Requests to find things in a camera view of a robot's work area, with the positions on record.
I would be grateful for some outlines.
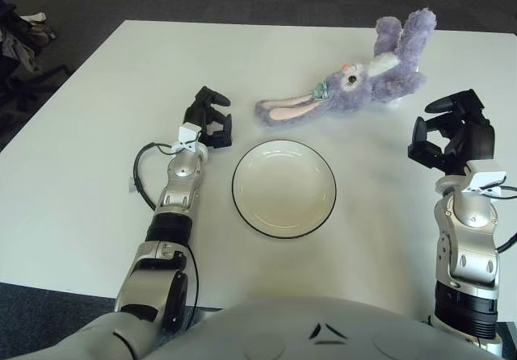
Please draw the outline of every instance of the black cable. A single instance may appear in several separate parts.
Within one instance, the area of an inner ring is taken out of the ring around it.
[[[192,321],[194,321],[195,312],[197,311],[197,299],[198,295],[200,294],[200,274],[197,270],[197,263],[195,262],[194,253],[192,252],[191,246],[188,245],[188,252],[191,254],[192,257],[192,263],[194,263],[194,271],[195,271],[195,298],[194,298],[194,305],[192,306],[192,313],[191,318],[188,320],[187,327],[185,328],[185,331],[187,331],[191,325]]]
[[[502,179],[501,182],[494,182],[493,184],[481,186],[479,189],[487,190],[487,189],[490,189],[490,188],[495,188],[496,186],[501,186],[502,184],[504,184],[505,181],[506,181],[506,176],[504,176],[504,178]]]
[[[149,205],[149,207],[154,211],[156,209],[156,205],[153,203],[153,200],[149,198],[147,193],[144,190],[144,186],[142,185],[142,181],[140,180],[140,177],[138,176],[138,164],[140,162],[140,158],[142,155],[149,149],[152,149],[155,147],[156,144],[154,142],[151,142],[144,146],[142,149],[140,149],[140,152],[138,152],[137,157],[135,158],[135,161],[132,164],[132,179],[135,182],[135,187],[137,189],[137,192],[140,193],[140,196],[144,199],[144,201]]]
[[[200,134],[201,134],[201,132],[198,133],[195,140],[189,140],[188,142],[185,142],[185,144],[191,144],[192,142],[196,142],[200,138]],[[142,181],[140,180],[140,176],[138,175],[138,164],[140,163],[140,159],[147,150],[152,149],[154,147],[158,148],[158,150],[161,153],[166,154],[167,156],[173,156],[173,155],[178,154],[183,151],[183,149],[180,149],[179,151],[177,151],[175,153],[167,153],[161,149],[161,146],[168,147],[170,149],[169,144],[157,144],[154,142],[150,142],[146,146],[144,146],[142,149],[140,149],[140,151],[138,152],[138,154],[135,158],[135,161],[132,164],[132,178],[135,182],[135,187],[137,189],[137,192],[140,194],[140,196],[142,196],[144,201],[147,203],[147,205],[149,205],[149,207],[153,211],[156,209],[156,204],[153,203],[153,200],[151,200],[151,198],[145,192],[144,186],[142,185]],[[194,298],[194,305],[192,307],[192,313],[191,313],[190,319],[188,321],[187,327],[185,328],[186,331],[191,327],[192,321],[194,320],[194,315],[197,310],[197,300],[198,300],[198,297],[200,294],[200,274],[199,274],[199,271],[197,270],[197,262],[195,261],[195,256],[194,256],[194,253],[192,252],[191,246],[187,245],[187,248],[188,248],[188,252],[190,253],[190,255],[192,257],[192,263],[194,265],[194,271],[195,271],[195,298]]]
[[[517,232],[515,233],[514,236],[512,236],[510,239],[508,239],[508,241],[505,244],[497,247],[498,253],[504,253],[507,249],[509,249],[515,243],[517,243]]]
[[[511,191],[517,192],[517,188],[514,187],[514,186],[501,185],[500,188],[502,190],[511,190]],[[499,197],[499,196],[491,196],[491,195],[483,194],[482,196],[488,197],[489,199],[498,199],[498,200],[513,200],[513,199],[517,199],[517,195],[514,195],[514,196],[501,196],[501,197]]]

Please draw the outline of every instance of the green bow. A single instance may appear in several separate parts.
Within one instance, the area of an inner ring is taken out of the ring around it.
[[[326,84],[326,81],[316,86],[313,90],[313,98],[314,100],[324,100],[329,98],[329,87]]]

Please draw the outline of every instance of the bunny ear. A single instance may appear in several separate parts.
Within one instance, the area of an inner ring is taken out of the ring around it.
[[[303,107],[278,107],[269,111],[269,118],[275,121],[285,121],[305,115],[318,107],[322,101],[312,102]]]
[[[324,99],[314,100],[312,95],[283,100],[263,100],[256,104],[255,114],[267,124],[275,126],[313,115],[317,111],[326,110],[326,108],[323,108],[325,105],[329,106],[328,101]]]

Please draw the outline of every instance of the plush toy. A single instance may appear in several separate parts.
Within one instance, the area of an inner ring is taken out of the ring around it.
[[[418,72],[418,61],[435,29],[435,14],[417,10],[410,14],[404,30],[395,17],[377,20],[373,60],[345,64],[311,94],[283,100],[263,100],[255,113],[273,126],[311,119],[324,111],[355,111],[365,103],[388,103],[414,93],[426,81]]]

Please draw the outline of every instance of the white table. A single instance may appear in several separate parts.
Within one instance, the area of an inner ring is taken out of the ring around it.
[[[152,140],[172,142],[202,85],[233,105],[230,149],[211,152],[191,245],[200,305],[227,308],[272,295],[359,300],[425,318],[434,307],[441,173],[410,161],[414,120],[433,100],[474,88],[496,129],[496,158],[517,182],[517,39],[437,31],[423,54],[427,84],[396,111],[326,115],[267,128],[261,98],[303,94],[346,62],[367,61],[372,29],[126,21],[0,153],[0,281],[115,297],[152,212],[129,193],[133,159]],[[338,197],[326,223],[295,241],[251,229],[233,206],[240,157],[272,139],[316,149]],[[142,160],[156,198],[167,157]],[[498,245],[516,230],[514,203],[498,203]],[[501,258],[500,320],[517,320],[517,250]],[[188,302],[194,274],[188,268]]]

